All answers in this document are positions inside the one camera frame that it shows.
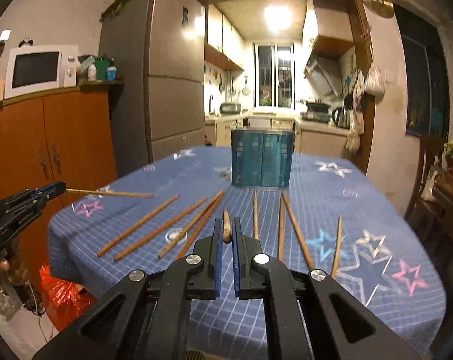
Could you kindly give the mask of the person's left hand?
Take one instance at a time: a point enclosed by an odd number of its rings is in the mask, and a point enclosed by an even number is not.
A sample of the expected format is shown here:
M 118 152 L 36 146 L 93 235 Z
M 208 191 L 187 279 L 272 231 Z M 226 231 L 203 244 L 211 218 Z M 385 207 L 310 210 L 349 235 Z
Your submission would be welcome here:
M 28 268 L 22 261 L 21 250 L 17 239 L 14 239 L 10 244 L 10 250 L 6 257 L 0 255 L 0 273 L 5 273 L 8 281 L 12 285 L 23 285 L 28 281 Z

